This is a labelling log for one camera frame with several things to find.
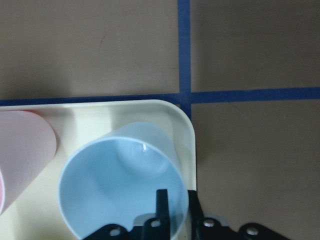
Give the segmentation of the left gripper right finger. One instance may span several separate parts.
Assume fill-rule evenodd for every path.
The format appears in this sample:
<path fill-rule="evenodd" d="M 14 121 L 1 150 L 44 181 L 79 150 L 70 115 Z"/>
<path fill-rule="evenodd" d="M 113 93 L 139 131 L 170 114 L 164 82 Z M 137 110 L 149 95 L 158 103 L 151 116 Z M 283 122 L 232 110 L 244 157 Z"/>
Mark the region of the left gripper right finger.
<path fill-rule="evenodd" d="M 191 239 L 206 240 L 205 236 L 205 220 L 198 193 L 196 190 L 188 190 L 189 213 L 191 223 Z"/>

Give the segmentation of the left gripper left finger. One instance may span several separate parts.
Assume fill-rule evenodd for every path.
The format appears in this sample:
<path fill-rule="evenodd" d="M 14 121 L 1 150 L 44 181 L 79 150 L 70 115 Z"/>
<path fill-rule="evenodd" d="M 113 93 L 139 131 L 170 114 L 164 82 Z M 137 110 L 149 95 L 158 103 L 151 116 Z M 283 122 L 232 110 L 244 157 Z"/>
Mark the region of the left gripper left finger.
<path fill-rule="evenodd" d="M 160 240 L 171 238 L 171 221 L 169 213 L 168 191 L 158 189 L 156 191 L 156 221 L 158 222 L 157 232 Z"/>

